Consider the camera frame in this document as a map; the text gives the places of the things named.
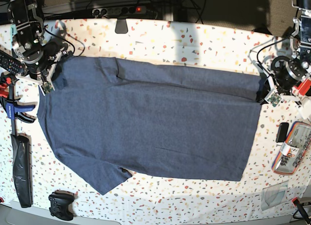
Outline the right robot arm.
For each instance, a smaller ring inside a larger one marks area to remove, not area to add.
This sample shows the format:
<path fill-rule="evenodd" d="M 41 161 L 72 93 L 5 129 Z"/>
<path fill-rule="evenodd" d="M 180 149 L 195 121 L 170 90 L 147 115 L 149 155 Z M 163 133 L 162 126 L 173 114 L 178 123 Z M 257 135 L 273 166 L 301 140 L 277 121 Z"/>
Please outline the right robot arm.
<path fill-rule="evenodd" d="M 8 19 L 15 25 L 12 49 L 24 67 L 18 79 L 37 84 L 43 95 L 55 90 L 52 77 L 59 62 L 69 55 L 55 42 L 45 43 L 44 0 L 8 0 Z"/>

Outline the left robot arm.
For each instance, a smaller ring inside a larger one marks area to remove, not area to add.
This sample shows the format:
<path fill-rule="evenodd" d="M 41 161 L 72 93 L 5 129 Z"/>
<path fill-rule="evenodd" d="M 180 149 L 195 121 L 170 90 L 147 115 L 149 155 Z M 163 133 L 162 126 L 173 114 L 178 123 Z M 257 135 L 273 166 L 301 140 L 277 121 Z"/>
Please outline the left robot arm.
<path fill-rule="evenodd" d="M 298 108 L 303 107 L 301 99 L 293 94 L 293 89 L 311 77 L 311 0 L 296 0 L 292 6 L 302 12 L 299 18 L 293 18 L 294 31 L 288 37 L 261 48 L 257 53 L 257 66 L 266 75 L 263 89 L 257 95 L 257 102 L 260 104 L 276 107 L 283 101 L 291 100 Z M 259 60 L 259 54 L 287 39 L 290 41 L 291 56 L 274 58 L 270 69 L 266 69 Z"/>

